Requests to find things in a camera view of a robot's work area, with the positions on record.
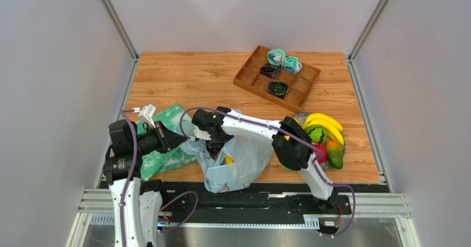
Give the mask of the yellow fake banana bunch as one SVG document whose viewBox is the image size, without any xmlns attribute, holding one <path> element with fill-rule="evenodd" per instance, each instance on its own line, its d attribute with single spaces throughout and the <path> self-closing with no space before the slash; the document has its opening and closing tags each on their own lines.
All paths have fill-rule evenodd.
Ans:
<svg viewBox="0 0 471 247">
<path fill-rule="evenodd" d="M 345 146 L 345 139 L 343 136 L 344 128 L 334 118 L 322 113 L 312 113 L 306 117 L 302 127 L 307 129 L 314 125 L 323 127 L 327 131 L 327 136 L 330 139 L 337 142 L 340 146 Z"/>
</svg>

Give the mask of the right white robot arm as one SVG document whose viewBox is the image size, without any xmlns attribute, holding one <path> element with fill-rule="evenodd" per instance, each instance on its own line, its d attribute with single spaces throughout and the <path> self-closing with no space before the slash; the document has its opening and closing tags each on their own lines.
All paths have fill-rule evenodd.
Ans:
<svg viewBox="0 0 471 247">
<path fill-rule="evenodd" d="M 209 140 L 222 142 L 242 136 L 268 144 L 283 166 L 298 172 L 305 180 L 319 209 L 325 212 L 338 207 L 338 190 L 320 165 L 327 151 L 315 145 L 293 118 L 264 120 L 226 107 L 195 107 L 193 110 L 193 125 L 207 133 Z"/>
</svg>

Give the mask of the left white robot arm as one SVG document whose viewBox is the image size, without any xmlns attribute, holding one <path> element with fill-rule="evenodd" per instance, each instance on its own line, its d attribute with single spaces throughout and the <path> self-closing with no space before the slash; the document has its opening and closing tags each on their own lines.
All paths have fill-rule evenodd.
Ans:
<svg viewBox="0 0 471 247">
<path fill-rule="evenodd" d="M 156 246 L 160 209 L 169 198 L 162 180 L 142 181 L 142 157 L 153 151 L 168 153 L 187 140 L 160 121 L 142 134 L 137 129 L 126 120 L 109 125 L 111 145 L 103 174 L 112 196 L 114 246 Z"/>
</svg>

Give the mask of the dark red fake grapes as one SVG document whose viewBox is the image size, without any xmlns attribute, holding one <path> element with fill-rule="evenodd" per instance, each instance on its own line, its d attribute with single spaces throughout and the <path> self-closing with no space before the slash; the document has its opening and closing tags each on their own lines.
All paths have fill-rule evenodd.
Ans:
<svg viewBox="0 0 471 247">
<path fill-rule="evenodd" d="M 221 153 L 221 149 L 208 149 L 210 158 L 216 161 Z"/>
</svg>

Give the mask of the green fake watermelon ball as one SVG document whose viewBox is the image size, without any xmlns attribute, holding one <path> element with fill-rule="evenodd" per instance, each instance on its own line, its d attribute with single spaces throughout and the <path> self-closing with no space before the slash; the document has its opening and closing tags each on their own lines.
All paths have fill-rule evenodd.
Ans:
<svg viewBox="0 0 471 247">
<path fill-rule="evenodd" d="M 311 125 L 307 127 L 306 133 L 310 137 L 311 143 L 318 143 L 324 145 L 328 140 L 325 128 L 319 125 Z"/>
</svg>

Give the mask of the red green fake mango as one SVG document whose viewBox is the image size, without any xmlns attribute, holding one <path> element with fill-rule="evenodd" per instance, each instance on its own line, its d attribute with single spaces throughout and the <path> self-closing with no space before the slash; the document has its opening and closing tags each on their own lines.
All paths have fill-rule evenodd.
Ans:
<svg viewBox="0 0 471 247">
<path fill-rule="evenodd" d="M 334 140 L 328 140 L 325 143 L 327 150 L 327 161 L 332 168 L 342 169 L 343 168 L 343 152 L 342 147 Z"/>
</svg>

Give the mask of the single yellow fake banana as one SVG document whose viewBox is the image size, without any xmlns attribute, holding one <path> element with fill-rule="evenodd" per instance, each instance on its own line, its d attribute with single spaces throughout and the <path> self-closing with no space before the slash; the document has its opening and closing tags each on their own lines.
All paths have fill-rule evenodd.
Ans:
<svg viewBox="0 0 471 247">
<path fill-rule="evenodd" d="M 234 160 L 233 160 L 232 157 L 230 157 L 230 156 L 228 156 L 228 155 L 226 155 L 226 156 L 224 157 L 224 164 L 225 164 L 225 165 L 229 165 L 229 164 L 233 164 L 233 163 L 234 163 Z"/>
</svg>

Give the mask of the pink fake dragon fruit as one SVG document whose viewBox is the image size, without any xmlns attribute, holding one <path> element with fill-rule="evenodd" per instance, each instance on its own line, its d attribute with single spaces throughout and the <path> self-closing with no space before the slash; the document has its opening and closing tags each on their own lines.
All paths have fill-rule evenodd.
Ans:
<svg viewBox="0 0 471 247">
<path fill-rule="evenodd" d="M 316 156 L 317 162 L 320 165 L 322 165 L 327 160 L 326 148 L 322 144 L 319 144 L 319 143 L 313 143 L 312 146 L 316 148 L 316 150 L 314 151 L 314 154 Z"/>
</svg>

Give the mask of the translucent printed plastic bag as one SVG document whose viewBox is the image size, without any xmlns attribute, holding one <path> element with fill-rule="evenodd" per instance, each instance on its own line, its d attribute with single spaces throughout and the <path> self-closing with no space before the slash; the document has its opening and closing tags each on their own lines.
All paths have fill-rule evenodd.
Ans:
<svg viewBox="0 0 471 247">
<path fill-rule="evenodd" d="M 263 172 L 274 151 L 273 135 L 276 130 L 261 126 L 266 120 L 250 118 L 238 109 L 223 116 L 221 129 L 233 138 L 221 148 L 216 159 L 207 149 L 204 139 L 195 139 L 195 125 L 189 115 L 180 116 L 175 131 L 190 137 L 180 145 L 184 153 L 196 158 L 200 165 L 206 190 L 225 193 L 249 187 Z"/>
</svg>

